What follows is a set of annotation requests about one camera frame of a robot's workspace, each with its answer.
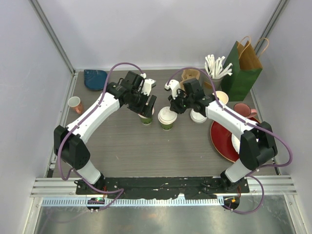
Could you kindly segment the green paper cup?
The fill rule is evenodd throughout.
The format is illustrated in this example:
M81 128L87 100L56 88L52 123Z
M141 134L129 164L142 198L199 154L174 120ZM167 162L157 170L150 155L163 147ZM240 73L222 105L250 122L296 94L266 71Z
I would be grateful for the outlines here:
M163 122L163 121L159 121L160 122L160 126L164 131L169 131L173 128L174 122L173 121L169 121L169 122Z
M153 109L152 109L152 116L151 116L151 117L144 117L144 116L138 114L141 123L144 124L144 125L149 125L149 124L151 124L152 121L153 121L154 111L155 111L155 109L153 108Z

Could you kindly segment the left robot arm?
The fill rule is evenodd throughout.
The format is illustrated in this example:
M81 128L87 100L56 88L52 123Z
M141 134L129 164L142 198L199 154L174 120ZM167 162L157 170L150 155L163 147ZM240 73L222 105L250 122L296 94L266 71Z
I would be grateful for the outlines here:
M151 117L156 101L151 90L155 86L155 80L129 71L119 82L110 82L98 100L76 121L67 127L59 125L55 128L54 153L57 161L70 165L85 180L92 194L103 191L105 177L91 162L86 143L102 122L123 105L136 114Z

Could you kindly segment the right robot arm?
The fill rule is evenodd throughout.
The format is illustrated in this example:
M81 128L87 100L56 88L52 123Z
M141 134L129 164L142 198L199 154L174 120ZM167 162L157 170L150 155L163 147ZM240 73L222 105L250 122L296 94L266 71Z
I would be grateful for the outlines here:
M170 110L182 114L193 109L230 131L240 141L239 159L220 175L220 187L230 193L242 179L277 155L277 146L267 122L257 123L229 109L215 94L205 95L196 78L184 82L184 89L176 80L167 82Z

